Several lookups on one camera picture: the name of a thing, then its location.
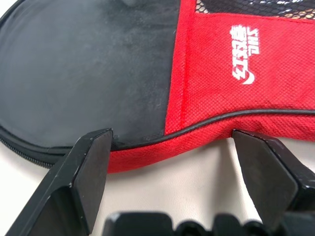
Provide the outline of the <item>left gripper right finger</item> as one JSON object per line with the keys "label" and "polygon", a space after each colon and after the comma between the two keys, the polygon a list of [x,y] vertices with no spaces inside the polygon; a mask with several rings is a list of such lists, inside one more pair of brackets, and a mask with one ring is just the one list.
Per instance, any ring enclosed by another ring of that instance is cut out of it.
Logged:
{"label": "left gripper right finger", "polygon": [[259,214],[315,209],[315,174],[278,139],[233,130],[245,185]]}

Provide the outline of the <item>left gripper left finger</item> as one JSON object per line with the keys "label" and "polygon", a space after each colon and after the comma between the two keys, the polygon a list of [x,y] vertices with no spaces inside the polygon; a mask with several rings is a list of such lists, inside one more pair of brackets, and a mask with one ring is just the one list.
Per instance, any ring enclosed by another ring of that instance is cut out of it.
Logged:
{"label": "left gripper left finger", "polygon": [[90,132],[46,174],[8,236],[88,236],[102,200],[113,130]]}

